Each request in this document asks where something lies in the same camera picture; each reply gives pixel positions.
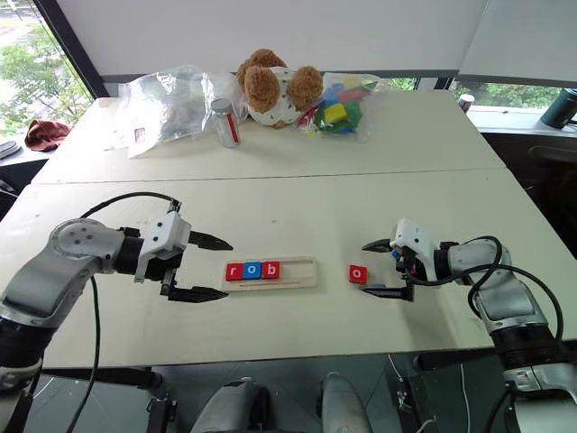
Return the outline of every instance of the clear plastic bag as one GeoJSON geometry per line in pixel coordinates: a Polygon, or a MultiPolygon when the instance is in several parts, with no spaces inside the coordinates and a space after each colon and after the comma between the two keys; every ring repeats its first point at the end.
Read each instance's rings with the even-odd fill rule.
{"type": "Polygon", "coordinates": [[[382,115],[388,81],[369,74],[326,72],[323,89],[319,101],[297,121],[297,129],[312,137],[366,140],[382,115]]]}
{"type": "Polygon", "coordinates": [[[129,148],[129,158],[170,140],[213,132],[210,105],[220,97],[230,99],[237,122],[248,115],[233,74],[208,73],[190,65],[145,75],[118,90],[116,130],[120,147],[129,148]]]}

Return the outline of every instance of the floor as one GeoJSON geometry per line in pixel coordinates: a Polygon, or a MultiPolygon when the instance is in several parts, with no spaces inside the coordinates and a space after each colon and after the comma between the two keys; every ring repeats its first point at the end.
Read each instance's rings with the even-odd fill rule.
{"type": "MultiPolygon", "coordinates": [[[[416,375],[411,355],[393,355],[396,368],[405,375],[416,375]]],[[[330,372],[345,375],[353,383],[367,410],[375,433],[401,433],[396,398],[393,400],[387,376],[395,374],[386,355],[328,356],[306,359],[220,363],[159,367],[166,387],[179,402],[178,416],[169,425],[171,432],[188,432],[205,403],[224,383],[251,376],[265,385],[272,397],[277,427],[285,430],[317,433],[318,384],[330,372]]],[[[471,433],[481,432],[489,407],[500,393],[502,380],[498,360],[484,358],[465,365],[466,387],[471,406],[471,433]]],[[[459,366],[422,375],[424,392],[419,408],[435,414],[435,423],[424,433],[465,432],[466,410],[459,366]]],[[[37,388],[25,432],[61,432],[66,430],[72,413],[86,389],[86,382],[43,376],[37,388]]],[[[145,410],[151,395],[128,386],[97,383],[77,424],[80,433],[132,433],[146,431],[145,410]]],[[[504,431],[500,418],[493,432],[504,431]]]]}

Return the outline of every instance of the red block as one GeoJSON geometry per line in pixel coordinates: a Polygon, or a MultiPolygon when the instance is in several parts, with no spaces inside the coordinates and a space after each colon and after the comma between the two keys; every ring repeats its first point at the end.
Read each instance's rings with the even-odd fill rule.
{"type": "Polygon", "coordinates": [[[264,262],[262,264],[262,278],[265,280],[280,278],[280,262],[264,262]]]}
{"type": "Polygon", "coordinates": [[[366,284],[368,280],[368,271],[364,266],[349,266],[349,281],[354,284],[366,284]]]}
{"type": "Polygon", "coordinates": [[[226,275],[224,278],[227,281],[239,281],[243,279],[243,264],[242,263],[228,263],[226,265],[226,275]]]}

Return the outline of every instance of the teddy bear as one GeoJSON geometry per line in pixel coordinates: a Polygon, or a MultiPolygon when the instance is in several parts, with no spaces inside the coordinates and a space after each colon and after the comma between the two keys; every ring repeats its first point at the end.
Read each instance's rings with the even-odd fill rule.
{"type": "Polygon", "coordinates": [[[260,124],[282,128],[295,122],[323,93],[323,78],[312,66],[298,70],[272,50],[255,51],[236,73],[249,113],[260,124]]]}

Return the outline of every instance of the blue block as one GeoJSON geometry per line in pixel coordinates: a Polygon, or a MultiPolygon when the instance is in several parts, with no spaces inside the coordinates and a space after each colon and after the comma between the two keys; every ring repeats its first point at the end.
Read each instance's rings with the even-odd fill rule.
{"type": "Polygon", "coordinates": [[[243,266],[243,280],[261,279],[261,262],[247,262],[243,266]]]}

